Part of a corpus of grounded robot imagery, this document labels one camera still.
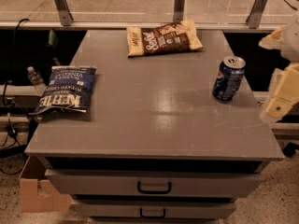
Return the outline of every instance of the yellow object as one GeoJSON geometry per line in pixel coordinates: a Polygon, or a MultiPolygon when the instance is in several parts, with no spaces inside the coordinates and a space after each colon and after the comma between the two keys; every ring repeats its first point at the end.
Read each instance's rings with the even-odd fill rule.
{"type": "Polygon", "coordinates": [[[276,122],[289,113],[299,102],[299,63],[291,63],[282,73],[277,85],[272,77],[269,88],[268,102],[263,105],[260,114],[265,122],[276,122]]]}

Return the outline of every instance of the bottle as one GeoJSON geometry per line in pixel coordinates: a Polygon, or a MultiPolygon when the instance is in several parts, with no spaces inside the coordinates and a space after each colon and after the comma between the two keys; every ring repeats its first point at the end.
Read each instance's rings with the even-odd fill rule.
{"type": "Polygon", "coordinates": [[[34,69],[33,66],[29,66],[28,70],[28,78],[31,84],[35,87],[36,92],[39,96],[42,96],[47,86],[38,71],[34,69]]]}

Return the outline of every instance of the blue chip bag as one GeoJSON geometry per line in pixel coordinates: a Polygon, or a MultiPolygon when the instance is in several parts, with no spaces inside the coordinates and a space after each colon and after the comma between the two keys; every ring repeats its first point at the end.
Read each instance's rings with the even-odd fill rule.
{"type": "Polygon", "coordinates": [[[96,68],[53,66],[49,86],[32,115],[52,111],[86,112],[96,68]]]}

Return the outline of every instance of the soda can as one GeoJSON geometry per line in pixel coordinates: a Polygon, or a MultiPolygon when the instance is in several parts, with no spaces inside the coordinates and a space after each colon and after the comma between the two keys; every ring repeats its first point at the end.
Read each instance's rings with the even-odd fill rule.
{"type": "Polygon", "coordinates": [[[239,90],[245,73],[245,61],[237,56],[225,57],[220,64],[213,88],[214,97],[221,102],[230,102],[239,90]]]}

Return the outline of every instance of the cabinet top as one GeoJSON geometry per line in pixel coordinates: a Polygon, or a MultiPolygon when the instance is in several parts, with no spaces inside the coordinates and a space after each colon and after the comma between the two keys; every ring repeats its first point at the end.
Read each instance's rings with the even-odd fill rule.
{"type": "Polygon", "coordinates": [[[125,30],[89,31],[72,62],[97,66],[90,112],[45,115],[26,153],[48,157],[280,160],[271,129],[243,79],[228,104],[212,96],[221,31],[198,31],[204,48],[127,57],[125,30]]]}

